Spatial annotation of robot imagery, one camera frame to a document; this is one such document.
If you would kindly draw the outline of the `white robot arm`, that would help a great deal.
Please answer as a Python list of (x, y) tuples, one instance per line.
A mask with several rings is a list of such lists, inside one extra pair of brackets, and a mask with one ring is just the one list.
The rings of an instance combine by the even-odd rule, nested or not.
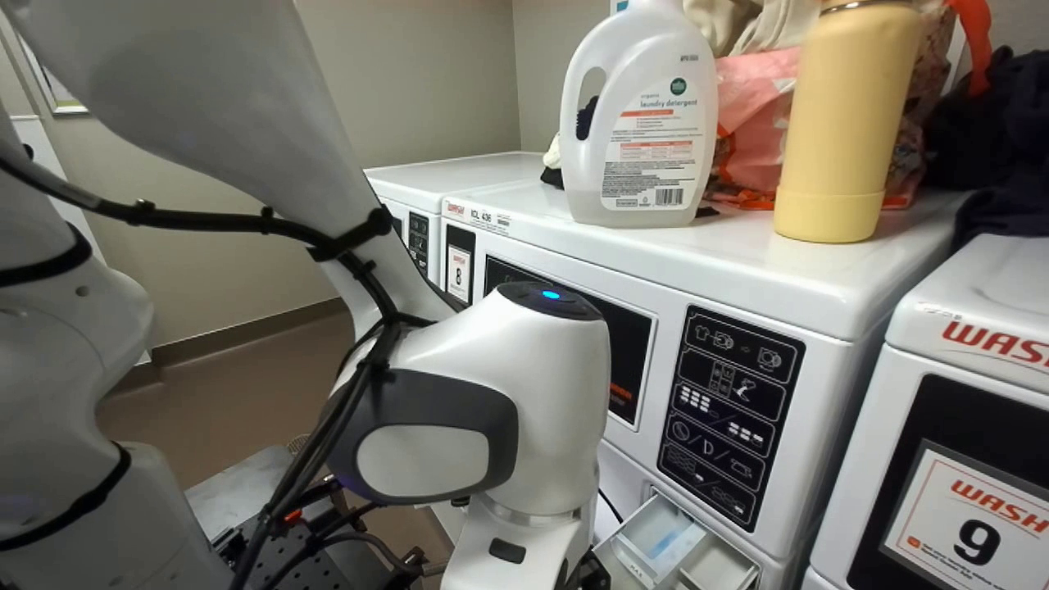
[[(2, 0), (18, 41), (158, 200), (2, 153), (2, 590), (269, 590), (260, 549), (317, 475), (390, 506), (459, 500), (444, 590), (572, 590), (594, 534), (609, 331), (513, 282), (459, 307), (359, 166), (295, 0)], [(241, 554), (101, 399), (137, 365), (283, 324), (324, 284), (353, 324), (332, 395)]]

